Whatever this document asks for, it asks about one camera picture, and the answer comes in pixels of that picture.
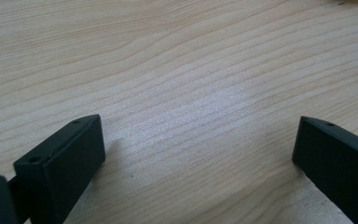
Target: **light wood surface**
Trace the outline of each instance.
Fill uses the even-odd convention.
[[[65,223],[350,223],[291,154],[301,115],[358,134],[358,1],[0,1],[0,175],[94,113]]]

